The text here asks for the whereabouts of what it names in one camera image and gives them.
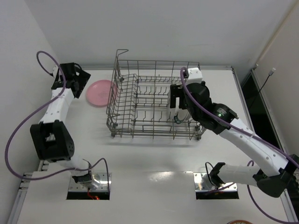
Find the pink plate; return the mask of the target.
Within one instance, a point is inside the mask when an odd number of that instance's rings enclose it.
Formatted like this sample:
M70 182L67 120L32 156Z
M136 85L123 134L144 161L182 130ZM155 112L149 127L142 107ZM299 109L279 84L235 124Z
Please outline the pink plate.
M109 80L102 79L92 83L85 94L87 102L96 107L106 107L111 87L115 88L114 84Z

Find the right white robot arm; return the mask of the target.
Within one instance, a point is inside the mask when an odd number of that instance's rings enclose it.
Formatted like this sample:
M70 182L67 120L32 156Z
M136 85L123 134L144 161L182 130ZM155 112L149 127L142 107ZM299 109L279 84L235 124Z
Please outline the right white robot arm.
M209 185L221 187L227 182L247 184L258 187L271 197L280 197L294 178L295 164L287 156L260 142L259 137L228 106L212 102L205 82L189 84L187 88L196 102L189 98L183 85L172 84L168 93L170 108L179 106L187 110L205 129L230 141L255 162L251 168L218 162L205 176Z

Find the white plate blue patterned rim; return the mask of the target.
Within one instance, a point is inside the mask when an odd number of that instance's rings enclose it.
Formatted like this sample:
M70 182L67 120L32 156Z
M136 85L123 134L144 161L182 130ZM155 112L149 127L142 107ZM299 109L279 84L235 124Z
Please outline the white plate blue patterned rim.
M184 120L185 120L185 112L184 111L177 112L173 117L173 121L176 124L181 124L184 122Z

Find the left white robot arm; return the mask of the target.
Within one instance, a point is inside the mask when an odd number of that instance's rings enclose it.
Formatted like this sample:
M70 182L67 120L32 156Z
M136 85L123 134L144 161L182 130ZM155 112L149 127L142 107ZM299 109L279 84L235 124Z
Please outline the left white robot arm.
M30 127L30 134L40 160L70 169L75 183L91 188L91 164L75 153L74 141L64 124L73 99L80 97L91 75L77 63L63 63L60 67L62 72L58 67L54 69L52 102L39 123Z

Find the plain white plate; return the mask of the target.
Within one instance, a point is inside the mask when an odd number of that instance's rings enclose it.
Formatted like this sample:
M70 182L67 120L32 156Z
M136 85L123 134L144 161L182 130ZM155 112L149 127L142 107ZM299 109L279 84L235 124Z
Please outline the plain white plate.
M183 122L188 121L191 117L190 113L188 112L188 110L183 110L182 111L182 118L183 118Z

